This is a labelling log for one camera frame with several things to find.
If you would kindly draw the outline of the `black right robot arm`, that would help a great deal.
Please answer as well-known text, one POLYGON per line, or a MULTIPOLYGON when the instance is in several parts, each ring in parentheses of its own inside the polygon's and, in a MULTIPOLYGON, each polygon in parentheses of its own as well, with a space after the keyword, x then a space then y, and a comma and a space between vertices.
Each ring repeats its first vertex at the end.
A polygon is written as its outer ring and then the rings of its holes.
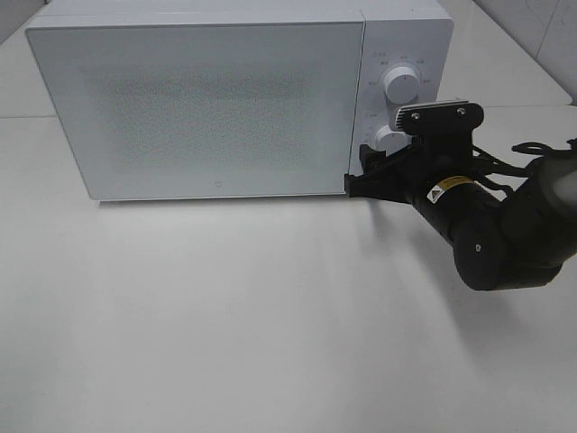
POLYGON ((576 142, 557 150, 526 142, 515 167, 472 143, 472 134, 415 136, 387 155, 361 147, 363 173, 347 175, 350 198, 412 206, 453 248, 473 290, 546 285, 576 253, 576 142))

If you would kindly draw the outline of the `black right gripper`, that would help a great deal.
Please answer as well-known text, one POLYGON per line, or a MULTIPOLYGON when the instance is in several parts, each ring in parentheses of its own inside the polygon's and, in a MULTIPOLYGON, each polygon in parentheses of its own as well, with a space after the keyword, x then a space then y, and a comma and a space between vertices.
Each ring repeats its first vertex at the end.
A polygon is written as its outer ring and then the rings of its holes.
POLYGON ((499 201, 485 188, 472 131, 422 134, 387 154, 360 148, 362 175, 344 175, 348 198, 406 202, 441 235, 496 235, 499 201))

